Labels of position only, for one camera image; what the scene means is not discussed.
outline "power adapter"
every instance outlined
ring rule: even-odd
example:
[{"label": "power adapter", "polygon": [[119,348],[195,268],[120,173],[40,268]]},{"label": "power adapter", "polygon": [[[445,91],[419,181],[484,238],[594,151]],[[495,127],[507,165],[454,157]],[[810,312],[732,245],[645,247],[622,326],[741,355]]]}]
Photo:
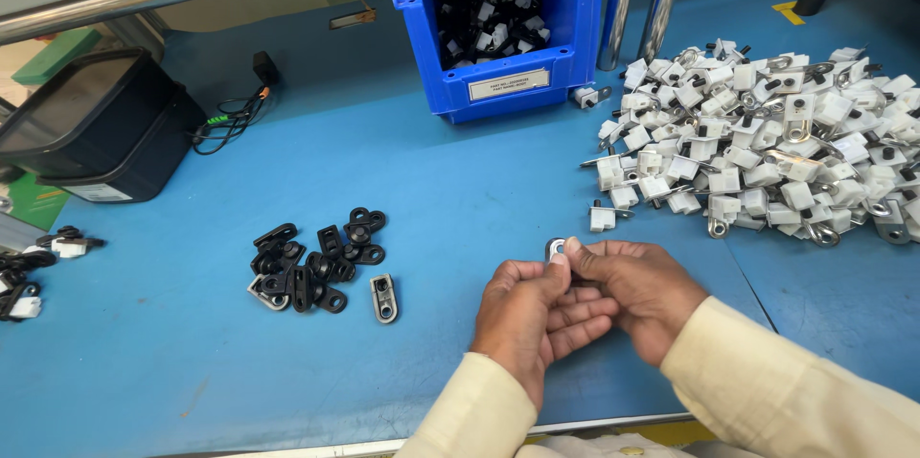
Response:
[{"label": "power adapter", "polygon": [[252,71],[256,72],[262,84],[269,88],[278,84],[281,80],[281,74],[278,73],[278,67],[275,66],[275,62],[271,60],[269,54],[264,50],[258,54],[252,55]]}]

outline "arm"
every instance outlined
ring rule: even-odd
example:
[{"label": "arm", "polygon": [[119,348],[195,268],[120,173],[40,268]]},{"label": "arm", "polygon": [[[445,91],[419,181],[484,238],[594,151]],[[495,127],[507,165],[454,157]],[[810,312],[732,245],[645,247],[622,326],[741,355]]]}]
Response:
[{"label": "arm", "polygon": [[398,458],[511,458],[517,452],[543,404],[546,367],[613,325],[616,301],[596,288],[569,288],[570,282],[561,254],[546,268],[541,262],[499,266],[482,293],[470,352]]},{"label": "arm", "polygon": [[660,246],[570,238],[565,253],[573,273],[619,302],[639,357],[720,439],[768,458],[920,449],[920,405],[708,297]]},{"label": "arm", "polygon": [[920,450],[920,405],[712,297],[687,321],[661,372],[721,440],[767,457]]}]

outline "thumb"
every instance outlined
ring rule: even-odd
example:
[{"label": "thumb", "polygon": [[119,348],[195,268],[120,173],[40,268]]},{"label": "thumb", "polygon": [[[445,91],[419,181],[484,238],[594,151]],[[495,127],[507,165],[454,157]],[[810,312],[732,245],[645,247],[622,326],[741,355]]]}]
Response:
[{"label": "thumb", "polygon": [[569,290],[571,281],[569,259],[562,253],[556,253],[544,268],[543,276],[532,280],[530,285],[537,290],[546,307],[549,307]]},{"label": "thumb", "polygon": [[566,239],[563,251],[569,257],[569,264],[573,273],[585,280],[606,282],[612,271],[614,257],[603,256],[592,252],[578,240],[578,237]]}]

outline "cream sleeve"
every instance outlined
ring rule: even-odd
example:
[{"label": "cream sleeve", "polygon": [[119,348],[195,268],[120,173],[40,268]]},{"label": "cream sleeve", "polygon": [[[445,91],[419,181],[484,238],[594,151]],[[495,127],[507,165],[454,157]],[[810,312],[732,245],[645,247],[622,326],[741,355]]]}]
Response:
[{"label": "cream sleeve", "polygon": [[661,372],[720,439],[767,458],[920,454],[920,405],[714,297],[684,325]]},{"label": "cream sleeve", "polygon": [[398,458],[512,458],[536,408],[501,365],[469,352]]}]

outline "black cable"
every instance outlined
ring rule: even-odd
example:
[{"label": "black cable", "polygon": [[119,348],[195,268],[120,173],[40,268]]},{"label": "black cable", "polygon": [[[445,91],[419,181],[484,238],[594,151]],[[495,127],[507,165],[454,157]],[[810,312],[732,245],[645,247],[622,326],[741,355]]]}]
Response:
[{"label": "black cable", "polygon": [[[261,111],[266,97],[268,97],[268,89],[265,86],[259,86],[259,89],[249,97],[227,99],[219,102],[216,106],[217,111],[221,112],[223,114],[222,116],[225,118],[215,122],[209,121],[194,132],[189,132],[189,135],[192,136],[191,148],[202,156],[213,154],[222,149],[228,141],[242,135],[246,131],[246,128],[252,125],[259,111]],[[243,105],[239,109],[227,110],[224,108],[225,104],[240,102],[242,102]],[[208,136],[212,129],[226,129],[227,131],[225,135],[219,137]],[[211,150],[202,151],[199,149],[199,146],[204,140],[220,140],[220,143]]]}]

